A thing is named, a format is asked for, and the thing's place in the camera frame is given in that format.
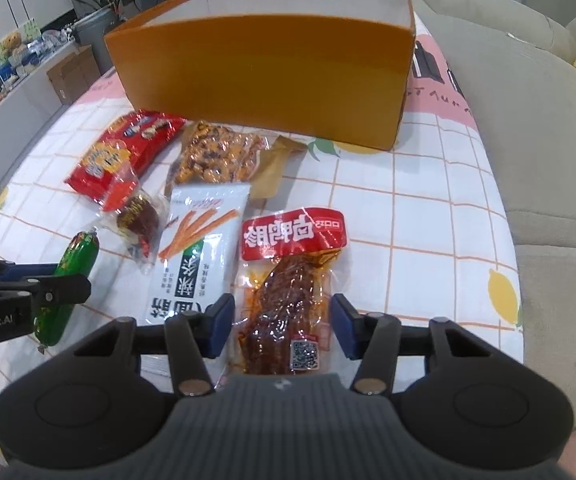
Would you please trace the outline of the green sausage stick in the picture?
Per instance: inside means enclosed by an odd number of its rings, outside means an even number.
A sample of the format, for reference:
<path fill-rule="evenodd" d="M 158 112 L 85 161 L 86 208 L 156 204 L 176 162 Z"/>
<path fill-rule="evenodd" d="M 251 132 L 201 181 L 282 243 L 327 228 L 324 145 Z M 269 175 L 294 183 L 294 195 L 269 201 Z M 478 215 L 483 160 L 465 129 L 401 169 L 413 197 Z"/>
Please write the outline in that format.
<path fill-rule="evenodd" d="M 34 337 L 38 351 L 55 347 L 64 336 L 76 304 L 90 296 L 92 286 L 88 281 L 90 271 L 99 252 L 97 231 L 81 231 L 72 238 L 64 251 L 49 284 L 55 288 L 44 292 L 44 297 L 34 314 Z"/>

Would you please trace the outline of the white breadstick snack bag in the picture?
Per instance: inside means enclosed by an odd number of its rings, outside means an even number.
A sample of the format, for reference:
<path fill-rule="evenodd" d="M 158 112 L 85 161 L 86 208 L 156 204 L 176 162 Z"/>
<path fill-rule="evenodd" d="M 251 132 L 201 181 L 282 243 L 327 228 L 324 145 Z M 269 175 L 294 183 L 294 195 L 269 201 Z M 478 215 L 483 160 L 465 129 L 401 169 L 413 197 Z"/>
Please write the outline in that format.
<path fill-rule="evenodd" d="M 144 321 L 202 313 L 230 292 L 248 183 L 183 184 L 171 194 L 169 219 L 154 260 Z"/>

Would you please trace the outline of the red duck meat vacuum pack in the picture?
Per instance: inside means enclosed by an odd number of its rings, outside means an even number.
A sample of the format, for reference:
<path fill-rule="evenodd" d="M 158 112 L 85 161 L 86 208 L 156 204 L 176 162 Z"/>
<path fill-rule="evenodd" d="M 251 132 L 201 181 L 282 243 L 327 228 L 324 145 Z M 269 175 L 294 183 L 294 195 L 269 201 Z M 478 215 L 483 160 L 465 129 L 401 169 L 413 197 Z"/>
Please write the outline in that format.
<path fill-rule="evenodd" d="M 302 375 L 329 367 L 328 300 L 346 247 L 342 212 L 299 207 L 241 227 L 230 365 L 248 375 Z"/>

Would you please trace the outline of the dark candy clear wrapper pack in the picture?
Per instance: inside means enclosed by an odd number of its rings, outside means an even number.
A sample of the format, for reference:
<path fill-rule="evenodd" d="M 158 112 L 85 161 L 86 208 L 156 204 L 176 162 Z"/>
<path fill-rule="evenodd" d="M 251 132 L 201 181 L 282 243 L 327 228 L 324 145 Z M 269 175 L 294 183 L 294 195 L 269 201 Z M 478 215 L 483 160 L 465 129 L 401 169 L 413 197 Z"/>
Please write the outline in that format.
<path fill-rule="evenodd" d="M 100 206 L 100 225 L 117 234 L 143 274 L 154 267 L 169 204 L 161 194 L 151 195 L 140 184 L 129 162 L 113 175 Z"/>

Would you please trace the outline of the lemon grid tablecloth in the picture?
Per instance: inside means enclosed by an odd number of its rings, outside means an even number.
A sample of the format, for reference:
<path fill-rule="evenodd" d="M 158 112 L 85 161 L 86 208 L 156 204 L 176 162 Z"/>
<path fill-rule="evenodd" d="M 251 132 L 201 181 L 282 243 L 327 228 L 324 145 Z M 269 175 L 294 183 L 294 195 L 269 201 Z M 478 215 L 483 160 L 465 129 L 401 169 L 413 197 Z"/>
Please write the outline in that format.
<path fill-rule="evenodd" d="M 416 20 L 414 72 L 395 146 L 305 138 L 277 194 L 248 217 L 328 207 L 346 219 L 348 244 L 330 292 L 363 311 L 422 325 L 445 316 L 515 359 L 523 356 L 512 234 L 470 107 L 428 18 Z M 117 75 L 96 81 L 41 135 L 0 205 L 0 259 L 57 261 L 98 206 L 66 185 L 84 152 L 131 103 Z"/>

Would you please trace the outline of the red peanut snack bag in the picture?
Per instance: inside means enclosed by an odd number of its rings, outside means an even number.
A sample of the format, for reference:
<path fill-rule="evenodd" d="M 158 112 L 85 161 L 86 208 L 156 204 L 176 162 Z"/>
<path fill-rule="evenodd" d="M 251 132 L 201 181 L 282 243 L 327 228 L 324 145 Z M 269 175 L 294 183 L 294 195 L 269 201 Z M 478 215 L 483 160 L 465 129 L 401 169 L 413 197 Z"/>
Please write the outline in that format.
<path fill-rule="evenodd" d="M 74 192 L 100 202 L 120 169 L 129 164 L 140 177 L 186 122 L 176 115 L 131 110 L 105 128 L 64 183 Z"/>

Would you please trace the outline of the clear mixed nuts pack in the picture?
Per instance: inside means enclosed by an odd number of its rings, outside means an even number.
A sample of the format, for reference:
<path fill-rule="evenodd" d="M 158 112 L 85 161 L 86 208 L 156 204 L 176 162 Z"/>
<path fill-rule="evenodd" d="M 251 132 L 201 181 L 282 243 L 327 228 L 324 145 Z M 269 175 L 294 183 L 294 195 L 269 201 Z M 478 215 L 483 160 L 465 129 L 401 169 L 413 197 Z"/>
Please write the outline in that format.
<path fill-rule="evenodd" d="M 213 122 L 194 122 L 184 129 L 181 151 L 166 176 L 164 196 L 189 183 L 248 183 L 253 200 L 274 197 L 291 157 L 308 147 L 288 136 L 264 130 L 237 131 Z"/>

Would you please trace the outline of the brown cardboard carton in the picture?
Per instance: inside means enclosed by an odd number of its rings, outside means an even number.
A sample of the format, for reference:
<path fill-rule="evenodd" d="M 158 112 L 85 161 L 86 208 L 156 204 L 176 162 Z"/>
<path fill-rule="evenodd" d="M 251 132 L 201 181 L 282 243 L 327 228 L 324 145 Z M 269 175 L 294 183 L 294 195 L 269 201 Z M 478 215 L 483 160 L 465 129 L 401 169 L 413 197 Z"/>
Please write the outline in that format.
<path fill-rule="evenodd" d="M 91 46 L 79 47 L 47 71 L 47 77 L 64 105 L 78 100 L 100 77 Z"/>

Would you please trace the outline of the beige sofa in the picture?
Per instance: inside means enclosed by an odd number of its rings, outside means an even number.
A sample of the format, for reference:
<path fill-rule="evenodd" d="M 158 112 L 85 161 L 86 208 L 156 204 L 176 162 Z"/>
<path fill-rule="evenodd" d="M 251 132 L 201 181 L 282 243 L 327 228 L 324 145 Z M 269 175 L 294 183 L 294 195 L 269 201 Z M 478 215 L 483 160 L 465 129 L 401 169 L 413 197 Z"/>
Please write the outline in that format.
<path fill-rule="evenodd" d="M 413 0 L 479 127 L 519 269 L 524 359 L 576 420 L 576 18 L 516 0 Z"/>

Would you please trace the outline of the orange cardboard box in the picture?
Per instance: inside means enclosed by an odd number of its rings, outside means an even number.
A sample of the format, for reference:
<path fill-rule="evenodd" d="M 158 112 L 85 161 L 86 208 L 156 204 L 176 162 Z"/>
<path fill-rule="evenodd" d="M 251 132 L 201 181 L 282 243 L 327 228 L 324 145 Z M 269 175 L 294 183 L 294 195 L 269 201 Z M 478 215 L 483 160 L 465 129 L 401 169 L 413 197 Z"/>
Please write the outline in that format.
<path fill-rule="evenodd" d="M 415 40 L 410 0 L 166 0 L 106 45 L 137 107 L 388 151 Z"/>

